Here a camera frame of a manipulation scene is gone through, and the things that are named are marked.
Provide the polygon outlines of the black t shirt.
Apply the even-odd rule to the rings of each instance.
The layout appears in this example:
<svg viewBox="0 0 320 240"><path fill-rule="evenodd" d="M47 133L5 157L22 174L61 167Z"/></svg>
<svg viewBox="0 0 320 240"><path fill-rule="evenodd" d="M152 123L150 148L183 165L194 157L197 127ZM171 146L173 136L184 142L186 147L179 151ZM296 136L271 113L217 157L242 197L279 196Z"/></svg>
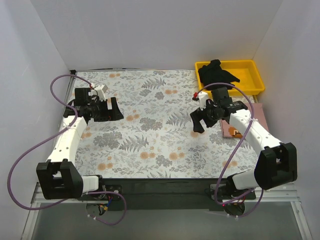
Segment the black t shirt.
<svg viewBox="0 0 320 240"><path fill-rule="evenodd" d="M198 74L203 86L213 83L226 83L234 86L233 83L240 83L240 79L221 68L219 59L211 60L208 65L199 68Z"/></svg>

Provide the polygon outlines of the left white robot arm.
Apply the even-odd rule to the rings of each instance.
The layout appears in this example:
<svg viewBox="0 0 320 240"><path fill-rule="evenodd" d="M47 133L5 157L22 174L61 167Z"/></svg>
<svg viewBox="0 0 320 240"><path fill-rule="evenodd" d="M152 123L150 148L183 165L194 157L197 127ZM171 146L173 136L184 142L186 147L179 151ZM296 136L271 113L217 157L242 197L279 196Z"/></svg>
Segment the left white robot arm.
<svg viewBox="0 0 320 240"><path fill-rule="evenodd" d="M47 200L78 199L89 194L95 200L106 196L106 187L100 175L81 175L75 167L77 149L88 122L119 121L124 118L115 97L107 98L108 87L78 87L74 99L63 114L63 124L53 151L46 162L36 167L36 174Z"/></svg>

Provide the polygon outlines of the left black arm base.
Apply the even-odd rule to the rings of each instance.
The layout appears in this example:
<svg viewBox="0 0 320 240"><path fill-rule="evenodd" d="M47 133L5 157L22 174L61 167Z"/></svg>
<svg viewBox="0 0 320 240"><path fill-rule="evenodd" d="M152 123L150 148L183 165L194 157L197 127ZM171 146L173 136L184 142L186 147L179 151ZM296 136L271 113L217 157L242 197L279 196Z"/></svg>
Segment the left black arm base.
<svg viewBox="0 0 320 240"><path fill-rule="evenodd" d="M103 185L98 190L94 191L93 194L84 193L78 200L87 201L109 201L111 199L120 201L121 197L117 194L111 193L98 193L98 192L112 192L117 194L123 193L123 186L119 184Z"/></svg>

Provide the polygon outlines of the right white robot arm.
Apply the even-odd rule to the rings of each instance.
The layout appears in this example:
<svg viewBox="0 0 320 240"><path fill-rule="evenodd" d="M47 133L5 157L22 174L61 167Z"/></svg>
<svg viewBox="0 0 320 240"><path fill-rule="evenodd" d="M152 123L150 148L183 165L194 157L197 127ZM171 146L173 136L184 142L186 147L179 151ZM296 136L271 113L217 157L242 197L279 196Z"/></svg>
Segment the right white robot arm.
<svg viewBox="0 0 320 240"><path fill-rule="evenodd" d="M225 185L217 185L215 199L219 194L239 199L255 188L269 190L297 180L296 147L272 136L254 118L252 105L233 101L226 87L213 90L212 97L203 91L196 92L192 99L199 103L199 108L190 114L194 132L202 134L205 131L201 121L211 128L224 120L242 135L241 139L246 140L258 156L253 170L230 175Z"/></svg>

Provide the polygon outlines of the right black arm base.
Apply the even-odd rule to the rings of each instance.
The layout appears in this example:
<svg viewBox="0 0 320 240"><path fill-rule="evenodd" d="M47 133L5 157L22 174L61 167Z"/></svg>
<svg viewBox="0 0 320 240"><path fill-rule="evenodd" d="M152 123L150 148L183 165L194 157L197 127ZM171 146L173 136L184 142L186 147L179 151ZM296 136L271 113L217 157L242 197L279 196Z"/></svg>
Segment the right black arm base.
<svg viewBox="0 0 320 240"><path fill-rule="evenodd" d="M211 184L209 186L209 194L211 198L217 199L218 201L222 202L224 200L231 200L234 198L237 198L238 196L243 195L245 192L248 191L248 189L242 189L242 190L228 190L226 187L226 184L221 184L219 188L217 189L217 197L215 197L215 189L216 189L216 184Z"/></svg>

